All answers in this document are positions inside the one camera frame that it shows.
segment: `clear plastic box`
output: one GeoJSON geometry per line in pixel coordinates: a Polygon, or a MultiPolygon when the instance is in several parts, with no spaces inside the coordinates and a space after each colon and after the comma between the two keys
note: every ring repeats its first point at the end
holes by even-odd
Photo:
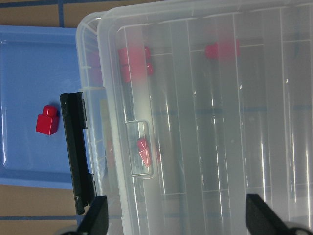
{"type": "Polygon", "coordinates": [[[312,17],[311,1],[222,0],[82,20],[89,155],[110,235],[247,234],[247,193],[313,228],[312,17]]]}

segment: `clear storage bin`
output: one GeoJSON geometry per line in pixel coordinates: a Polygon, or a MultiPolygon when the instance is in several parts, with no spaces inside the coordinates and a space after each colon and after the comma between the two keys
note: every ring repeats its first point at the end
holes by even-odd
{"type": "Polygon", "coordinates": [[[312,17],[311,1],[222,0],[82,20],[89,155],[110,235],[247,234],[247,193],[312,228],[312,17]]]}

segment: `red cube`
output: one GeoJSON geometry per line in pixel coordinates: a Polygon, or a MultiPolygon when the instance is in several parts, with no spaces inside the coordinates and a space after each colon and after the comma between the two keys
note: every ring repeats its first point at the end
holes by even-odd
{"type": "Polygon", "coordinates": [[[38,115],[36,132],[51,135],[56,133],[59,125],[57,108],[52,105],[44,106],[43,113],[38,115]]]}

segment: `blue plastic tray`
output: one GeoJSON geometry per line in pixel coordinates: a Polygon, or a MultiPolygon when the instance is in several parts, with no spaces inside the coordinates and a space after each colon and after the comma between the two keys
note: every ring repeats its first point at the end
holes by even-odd
{"type": "Polygon", "coordinates": [[[47,104],[80,89],[75,29],[0,26],[0,184],[72,188],[62,117],[35,132],[47,104]]]}

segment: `blue tray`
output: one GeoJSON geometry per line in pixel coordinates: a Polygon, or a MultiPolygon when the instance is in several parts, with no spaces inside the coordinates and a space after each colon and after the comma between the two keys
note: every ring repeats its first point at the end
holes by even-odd
{"type": "Polygon", "coordinates": [[[0,26],[0,184],[72,188],[62,117],[35,132],[47,104],[80,89],[75,29],[0,26]]]}

